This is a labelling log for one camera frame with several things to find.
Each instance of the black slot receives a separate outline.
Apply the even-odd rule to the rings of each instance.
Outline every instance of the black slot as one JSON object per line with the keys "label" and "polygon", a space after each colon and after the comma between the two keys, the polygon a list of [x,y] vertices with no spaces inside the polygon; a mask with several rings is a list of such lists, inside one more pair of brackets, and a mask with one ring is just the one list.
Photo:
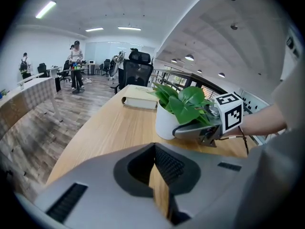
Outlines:
{"label": "black slot", "polygon": [[242,168],[241,166],[229,164],[229,163],[226,163],[226,162],[220,162],[218,164],[218,166],[222,167],[222,168],[229,169],[229,170],[234,170],[234,171],[240,171],[241,168]]}
{"label": "black slot", "polygon": [[63,223],[88,187],[74,183],[47,211],[47,215]]}

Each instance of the person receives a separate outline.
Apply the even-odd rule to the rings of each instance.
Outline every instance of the person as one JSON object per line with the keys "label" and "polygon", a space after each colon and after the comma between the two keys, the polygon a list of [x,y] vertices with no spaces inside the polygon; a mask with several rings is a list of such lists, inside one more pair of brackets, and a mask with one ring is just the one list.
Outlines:
{"label": "person", "polygon": [[[71,50],[71,54],[68,57],[70,65],[73,66],[74,63],[81,63],[83,59],[82,50],[80,49],[80,42],[74,42],[74,48]],[[81,80],[81,72],[80,71],[71,71],[71,79],[72,79],[72,90],[76,88],[76,81],[75,78],[81,88],[84,88],[84,83]]]}
{"label": "person", "polygon": [[19,69],[23,79],[26,79],[31,76],[31,66],[32,66],[31,60],[28,57],[28,54],[25,52],[23,54],[23,58],[21,59],[19,65]]}
{"label": "person", "polygon": [[[290,75],[272,93],[274,104],[244,117],[240,128],[244,135],[269,135],[285,128],[300,128],[305,123],[305,58],[299,60]],[[242,135],[239,128],[225,134]]]}

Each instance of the headrest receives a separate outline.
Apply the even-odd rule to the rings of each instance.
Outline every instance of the headrest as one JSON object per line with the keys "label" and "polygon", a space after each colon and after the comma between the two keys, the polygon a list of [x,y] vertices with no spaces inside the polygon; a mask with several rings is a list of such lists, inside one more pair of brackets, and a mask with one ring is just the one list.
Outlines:
{"label": "headrest", "polygon": [[139,52],[138,50],[132,50],[129,54],[129,59],[136,63],[150,63],[151,56],[145,52]]}

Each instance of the ceiling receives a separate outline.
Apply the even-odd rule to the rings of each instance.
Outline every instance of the ceiling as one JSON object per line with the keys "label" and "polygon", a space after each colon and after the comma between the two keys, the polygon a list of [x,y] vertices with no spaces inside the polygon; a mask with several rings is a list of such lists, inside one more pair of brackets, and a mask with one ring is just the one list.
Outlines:
{"label": "ceiling", "polygon": [[[158,59],[218,77],[252,91],[280,83],[288,22],[274,0],[205,0],[209,9],[178,31]],[[235,23],[237,30],[232,30]],[[192,54],[193,62],[184,57]]]}
{"label": "ceiling", "polygon": [[[53,0],[57,4],[42,19],[37,13],[50,0],[29,0],[20,12],[19,26],[41,26],[70,31],[82,36],[130,35],[160,44],[193,0]],[[132,26],[142,31],[121,31]],[[86,29],[103,27],[103,31]]]}

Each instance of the backpack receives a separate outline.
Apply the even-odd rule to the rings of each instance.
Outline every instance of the backpack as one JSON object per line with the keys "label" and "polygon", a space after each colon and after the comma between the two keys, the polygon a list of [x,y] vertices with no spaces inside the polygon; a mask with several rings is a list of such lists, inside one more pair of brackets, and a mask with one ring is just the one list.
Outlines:
{"label": "backpack", "polygon": [[23,61],[21,59],[21,64],[20,64],[20,72],[21,72],[21,74],[24,74],[24,73],[28,72],[28,63],[26,62],[27,58],[28,57],[25,58],[25,61]]}

